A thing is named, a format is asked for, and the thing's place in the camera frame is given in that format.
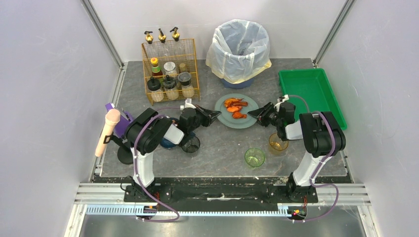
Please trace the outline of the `blue ribbed dish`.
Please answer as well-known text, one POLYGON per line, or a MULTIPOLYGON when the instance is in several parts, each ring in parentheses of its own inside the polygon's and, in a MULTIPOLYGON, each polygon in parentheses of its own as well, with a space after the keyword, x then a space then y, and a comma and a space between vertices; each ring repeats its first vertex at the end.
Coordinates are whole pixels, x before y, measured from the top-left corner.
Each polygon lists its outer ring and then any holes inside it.
POLYGON ((161 145, 163 148, 166 148, 166 149, 171 149, 171 148, 174 148, 175 146, 179 146, 179 145, 180 145, 180 143, 181 143, 181 141, 182 141, 182 140, 180 140, 180 141, 179 141, 179 143, 175 144, 175 143, 171 142, 170 140, 168 140, 168 139, 166 139, 166 138, 163 138, 163 139, 161 140, 161 142, 160 142, 160 145, 161 145))

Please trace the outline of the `red sauce bottle green label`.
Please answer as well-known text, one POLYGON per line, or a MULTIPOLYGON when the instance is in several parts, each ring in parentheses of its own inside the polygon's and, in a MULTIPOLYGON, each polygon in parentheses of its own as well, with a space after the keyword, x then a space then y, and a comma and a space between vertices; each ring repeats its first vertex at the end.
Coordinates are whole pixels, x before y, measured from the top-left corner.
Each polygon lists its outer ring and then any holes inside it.
POLYGON ((156 57, 153 57, 150 59, 150 63, 151 63, 152 76, 155 79, 163 79, 164 75, 159 64, 159 59, 156 57))

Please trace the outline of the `brown-sauce bottle gold spout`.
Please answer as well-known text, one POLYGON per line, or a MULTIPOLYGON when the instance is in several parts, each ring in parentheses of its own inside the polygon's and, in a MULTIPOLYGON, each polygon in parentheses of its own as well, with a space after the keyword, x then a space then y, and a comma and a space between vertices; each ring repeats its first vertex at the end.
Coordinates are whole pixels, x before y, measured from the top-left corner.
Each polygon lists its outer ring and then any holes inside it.
POLYGON ((158 28, 159 31, 159 41, 160 41, 160 49, 159 49, 159 55, 166 61, 170 61, 171 57, 173 55, 171 46, 167 43, 167 37, 163 33, 161 28, 158 28))

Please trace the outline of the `grey-green round plate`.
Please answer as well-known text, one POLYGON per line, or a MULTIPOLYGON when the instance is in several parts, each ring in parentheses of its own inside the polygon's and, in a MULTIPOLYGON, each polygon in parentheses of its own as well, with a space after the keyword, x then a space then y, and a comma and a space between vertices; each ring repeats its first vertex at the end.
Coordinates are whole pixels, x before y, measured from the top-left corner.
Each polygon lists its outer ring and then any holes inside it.
POLYGON ((251 116, 247 116, 246 118, 238 118, 238 119, 235 119, 232 117, 232 113, 228 112, 227 108, 224 106, 225 100, 229 98, 238 98, 238 99, 243 98, 243 101, 248 103, 247 106, 241 109, 240 112, 242 114, 247 114, 248 112, 259 108, 258 104, 252 98, 246 95, 239 94, 239 93, 227 94, 220 97, 215 103, 214 109, 216 111, 221 111, 221 115, 217 117, 218 120, 222 124, 226 125, 227 127, 234 128, 234 129, 244 129, 244 128, 248 128, 254 125, 256 123, 256 119, 251 116))

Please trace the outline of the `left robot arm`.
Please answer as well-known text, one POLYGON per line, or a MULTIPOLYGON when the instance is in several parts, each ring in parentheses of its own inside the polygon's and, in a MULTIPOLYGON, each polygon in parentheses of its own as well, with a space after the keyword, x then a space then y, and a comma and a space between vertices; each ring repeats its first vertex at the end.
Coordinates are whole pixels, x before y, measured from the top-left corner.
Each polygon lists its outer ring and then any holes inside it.
POLYGON ((196 152, 201 145, 194 130, 209 127, 221 115, 220 111, 205 109, 187 103, 181 106, 178 119, 159 114, 152 108, 146 109, 136 119, 126 122, 119 137, 118 160, 133 165, 131 184, 125 189, 125 202, 155 201, 160 194, 155 187, 153 172, 154 150, 163 140, 180 146, 186 153, 196 152))

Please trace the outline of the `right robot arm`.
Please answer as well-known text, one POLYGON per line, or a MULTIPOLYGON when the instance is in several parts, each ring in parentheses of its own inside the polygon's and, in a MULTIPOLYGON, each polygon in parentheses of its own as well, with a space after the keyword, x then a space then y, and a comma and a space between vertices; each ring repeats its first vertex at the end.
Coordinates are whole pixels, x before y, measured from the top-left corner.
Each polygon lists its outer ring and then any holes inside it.
POLYGON ((295 109, 290 102, 268 103, 248 115, 261 126, 275 126, 283 141, 303 141, 304 156, 280 193, 290 202, 316 202, 315 180, 326 162, 345 148, 346 138, 332 112, 307 112, 296 120, 295 109))

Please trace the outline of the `black cap spice jar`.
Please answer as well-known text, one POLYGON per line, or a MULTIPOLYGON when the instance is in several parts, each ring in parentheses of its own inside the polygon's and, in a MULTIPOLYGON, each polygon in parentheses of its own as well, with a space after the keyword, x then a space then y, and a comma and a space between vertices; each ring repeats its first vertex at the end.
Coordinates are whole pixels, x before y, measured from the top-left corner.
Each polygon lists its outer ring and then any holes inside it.
POLYGON ((147 88, 151 93, 152 101, 161 102, 164 99, 161 82, 155 77, 150 77, 147 81, 147 88))

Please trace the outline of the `black flip-cap spice jar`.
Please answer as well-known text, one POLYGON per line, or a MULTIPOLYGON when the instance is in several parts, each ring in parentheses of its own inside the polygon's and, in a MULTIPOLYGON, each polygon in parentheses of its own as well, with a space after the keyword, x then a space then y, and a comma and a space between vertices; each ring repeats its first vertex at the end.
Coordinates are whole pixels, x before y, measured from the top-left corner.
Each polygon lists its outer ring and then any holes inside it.
POLYGON ((176 100, 179 97, 176 80, 172 77, 166 77, 163 80, 163 86, 169 100, 176 100))

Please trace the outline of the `small yellow oil bottle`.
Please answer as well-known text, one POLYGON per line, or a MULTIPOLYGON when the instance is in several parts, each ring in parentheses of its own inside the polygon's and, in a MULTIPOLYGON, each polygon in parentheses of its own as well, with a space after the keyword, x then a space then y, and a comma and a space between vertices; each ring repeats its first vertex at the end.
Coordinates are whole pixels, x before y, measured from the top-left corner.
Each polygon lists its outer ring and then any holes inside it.
POLYGON ((182 72, 188 72, 188 67, 187 67, 187 65, 185 63, 180 63, 179 64, 179 72, 180 73, 182 73, 182 72))

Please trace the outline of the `clear oil bottle gold spout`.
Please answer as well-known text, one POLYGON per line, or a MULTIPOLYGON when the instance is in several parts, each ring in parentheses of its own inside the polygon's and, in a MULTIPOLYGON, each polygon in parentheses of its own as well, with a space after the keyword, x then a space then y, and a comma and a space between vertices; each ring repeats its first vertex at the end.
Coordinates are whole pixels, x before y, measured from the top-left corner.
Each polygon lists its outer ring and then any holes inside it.
POLYGON ((155 45, 153 43, 153 36, 152 36, 152 31, 145 31, 145 40, 146 40, 146 46, 145 46, 145 50, 147 53, 147 58, 156 58, 158 57, 158 52, 155 48, 155 45))

